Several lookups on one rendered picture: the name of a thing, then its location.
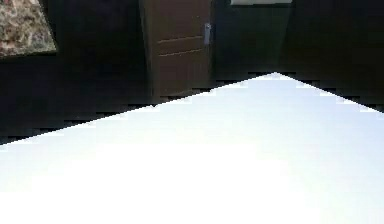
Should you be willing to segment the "floral framed picture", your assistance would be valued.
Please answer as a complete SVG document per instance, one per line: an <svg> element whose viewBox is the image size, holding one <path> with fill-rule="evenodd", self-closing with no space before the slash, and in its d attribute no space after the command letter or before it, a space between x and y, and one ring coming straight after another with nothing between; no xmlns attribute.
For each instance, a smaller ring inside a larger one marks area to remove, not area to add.
<svg viewBox="0 0 384 224"><path fill-rule="evenodd" d="M0 58L56 50L40 0L0 0Z"/></svg>

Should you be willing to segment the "brown room door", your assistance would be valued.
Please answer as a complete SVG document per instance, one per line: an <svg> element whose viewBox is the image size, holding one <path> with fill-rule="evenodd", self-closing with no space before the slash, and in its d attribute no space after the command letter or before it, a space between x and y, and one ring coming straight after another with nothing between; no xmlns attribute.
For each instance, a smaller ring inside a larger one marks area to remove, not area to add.
<svg viewBox="0 0 384 224"><path fill-rule="evenodd" d="M147 68L154 99L208 86L214 0L139 0ZM204 45L204 24L211 24Z"/></svg>

